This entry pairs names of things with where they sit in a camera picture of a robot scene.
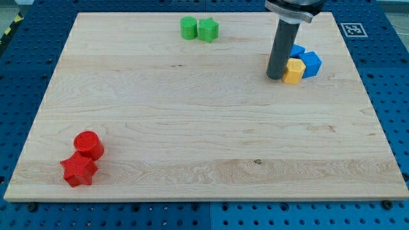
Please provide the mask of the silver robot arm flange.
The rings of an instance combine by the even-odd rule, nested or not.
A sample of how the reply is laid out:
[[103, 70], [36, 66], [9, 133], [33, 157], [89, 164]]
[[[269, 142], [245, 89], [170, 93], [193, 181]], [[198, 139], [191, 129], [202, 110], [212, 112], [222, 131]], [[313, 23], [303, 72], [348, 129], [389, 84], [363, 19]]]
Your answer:
[[265, 0], [265, 8], [280, 16], [289, 24], [311, 23], [319, 14], [326, 0]]

